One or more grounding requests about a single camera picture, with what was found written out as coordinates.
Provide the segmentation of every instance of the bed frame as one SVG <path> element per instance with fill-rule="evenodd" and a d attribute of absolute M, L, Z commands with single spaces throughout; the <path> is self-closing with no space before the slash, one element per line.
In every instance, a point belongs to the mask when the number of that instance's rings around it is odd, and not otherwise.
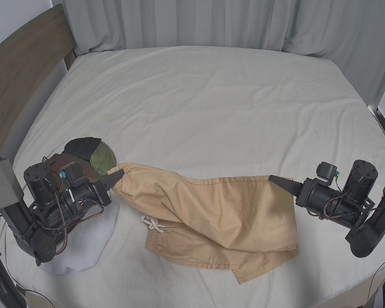
<path fill-rule="evenodd" d="M 61 4 L 38 15 L 0 44 L 0 150 L 16 130 L 17 118 L 22 112 L 29 113 L 24 110 L 28 101 L 52 70 L 62 59 L 70 68 L 76 58 L 74 47 Z"/>

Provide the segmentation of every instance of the curtain fold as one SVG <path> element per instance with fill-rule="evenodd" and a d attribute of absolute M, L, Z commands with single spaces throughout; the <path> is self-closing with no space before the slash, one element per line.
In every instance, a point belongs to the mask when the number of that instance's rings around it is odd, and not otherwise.
<path fill-rule="evenodd" d="M 332 60 L 367 105 L 385 90 L 385 0 L 52 0 L 78 55 L 200 45 Z"/>

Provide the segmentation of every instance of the khaki pants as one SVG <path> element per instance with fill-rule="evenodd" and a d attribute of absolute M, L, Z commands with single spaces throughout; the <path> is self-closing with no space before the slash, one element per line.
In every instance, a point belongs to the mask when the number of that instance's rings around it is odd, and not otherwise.
<path fill-rule="evenodd" d="M 188 267 L 232 270 L 252 280 L 298 255 L 292 195 L 269 176 L 191 179 L 121 164 L 113 187 L 128 204 L 169 232 L 149 230 L 146 248 Z"/>

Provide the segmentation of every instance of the bed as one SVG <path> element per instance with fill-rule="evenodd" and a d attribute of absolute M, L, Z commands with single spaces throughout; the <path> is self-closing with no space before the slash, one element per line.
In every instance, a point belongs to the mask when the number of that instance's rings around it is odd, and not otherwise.
<path fill-rule="evenodd" d="M 31 164 L 85 136 L 102 138 L 118 163 L 192 178 L 272 174 L 302 182 L 327 161 L 338 166 L 342 187 L 353 161 L 365 159 L 379 172 L 370 194 L 376 204 L 385 185 L 385 136 L 362 99 L 331 61 L 289 53 L 179 46 L 79 56 L 16 155 L 19 182 Z M 71 308 L 295 308 L 345 292 L 385 260 L 385 236 L 358 259 L 346 228 L 296 206 L 300 254 L 238 285 L 231 271 L 187 268 L 145 250 L 141 214 L 112 200 L 113 235 L 98 263 L 80 273 L 46 274 L 0 223 L 12 278 Z"/>

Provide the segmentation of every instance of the drawstring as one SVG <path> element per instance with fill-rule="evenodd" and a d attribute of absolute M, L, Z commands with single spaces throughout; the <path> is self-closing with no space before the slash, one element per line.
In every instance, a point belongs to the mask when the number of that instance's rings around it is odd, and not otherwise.
<path fill-rule="evenodd" d="M 162 230 L 160 229 L 159 227 L 171 227 L 171 226 L 163 226 L 163 225 L 160 225 L 158 223 L 158 219 L 155 219 L 153 217 L 150 217 L 150 216 L 146 216 L 145 214 L 141 217 L 141 220 L 143 222 L 145 222 L 146 224 L 150 225 L 149 226 L 149 229 L 155 229 L 157 230 L 158 232 L 160 233 L 169 233 L 168 230 Z"/>

